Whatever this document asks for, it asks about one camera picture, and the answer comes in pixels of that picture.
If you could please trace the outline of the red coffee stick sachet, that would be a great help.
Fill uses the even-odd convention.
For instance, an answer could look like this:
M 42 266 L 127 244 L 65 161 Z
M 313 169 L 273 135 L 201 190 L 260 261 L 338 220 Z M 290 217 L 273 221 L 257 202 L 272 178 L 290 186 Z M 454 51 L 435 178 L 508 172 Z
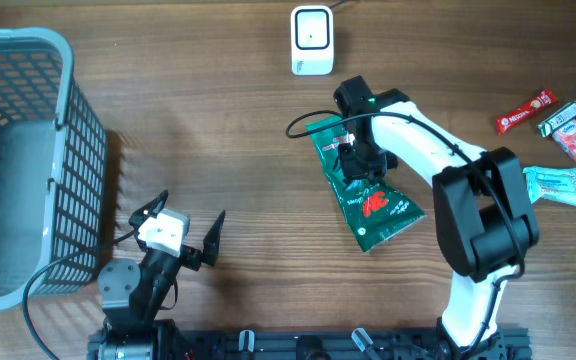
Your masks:
M 518 108 L 496 119 L 497 134 L 505 134 L 510 129 L 522 124 L 530 117 L 556 104 L 558 101 L 558 97 L 549 88 L 538 92 Z

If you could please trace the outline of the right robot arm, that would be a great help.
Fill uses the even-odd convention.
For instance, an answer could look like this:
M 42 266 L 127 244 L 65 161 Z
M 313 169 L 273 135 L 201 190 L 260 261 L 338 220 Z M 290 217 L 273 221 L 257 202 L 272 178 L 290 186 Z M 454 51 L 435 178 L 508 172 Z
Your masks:
M 342 82 L 333 99 L 354 137 L 340 152 L 345 179 L 376 182 L 403 161 L 432 189 L 438 246 L 453 270 L 440 355 L 470 359 L 488 350 L 504 287 L 524 274 L 539 241 L 518 157 L 458 139 L 400 90 L 375 94 L 360 76 Z

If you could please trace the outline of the green 3M gloves packet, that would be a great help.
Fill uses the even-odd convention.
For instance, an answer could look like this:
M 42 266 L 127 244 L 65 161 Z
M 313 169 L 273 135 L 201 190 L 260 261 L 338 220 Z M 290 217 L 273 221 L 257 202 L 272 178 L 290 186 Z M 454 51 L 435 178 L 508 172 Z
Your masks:
M 402 192 L 379 179 L 346 182 L 336 168 L 338 147 L 355 143 L 342 125 L 333 126 L 337 116 L 306 126 L 344 218 L 361 250 L 365 253 L 381 245 L 425 217 L 423 210 Z

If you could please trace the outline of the teal tissue pack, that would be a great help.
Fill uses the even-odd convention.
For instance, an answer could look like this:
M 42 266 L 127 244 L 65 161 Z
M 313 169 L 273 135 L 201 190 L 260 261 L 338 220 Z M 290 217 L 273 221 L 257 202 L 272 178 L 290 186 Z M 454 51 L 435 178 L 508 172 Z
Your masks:
M 576 168 L 530 166 L 523 174 L 531 203 L 546 199 L 576 207 Z

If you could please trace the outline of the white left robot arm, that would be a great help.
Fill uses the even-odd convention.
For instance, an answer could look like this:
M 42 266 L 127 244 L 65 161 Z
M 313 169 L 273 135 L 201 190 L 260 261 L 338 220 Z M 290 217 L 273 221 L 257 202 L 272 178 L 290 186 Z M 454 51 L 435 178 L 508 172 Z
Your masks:
M 140 262 L 121 258 L 101 270 L 98 289 L 105 314 L 102 329 L 89 337 L 89 359 L 194 359 L 194 346 L 172 320 L 158 320 L 170 290 L 179 296 L 177 275 L 218 260 L 225 212 L 221 212 L 196 249 L 184 243 L 190 217 L 165 207 L 168 192 L 135 210 L 129 218 L 133 237 L 145 253 Z

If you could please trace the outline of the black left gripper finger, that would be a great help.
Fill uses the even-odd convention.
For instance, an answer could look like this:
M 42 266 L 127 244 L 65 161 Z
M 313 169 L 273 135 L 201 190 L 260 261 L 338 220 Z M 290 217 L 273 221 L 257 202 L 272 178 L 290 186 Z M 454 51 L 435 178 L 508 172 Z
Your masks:
M 226 217 L 223 210 L 203 239 L 203 251 L 201 261 L 207 265 L 215 266 L 218 261 L 221 233 Z
M 129 224 L 133 228 L 139 228 L 148 218 L 156 217 L 164 208 L 167 198 L 168 191 L 163 190 L 153 200 L 135 210 L 129 218 Z

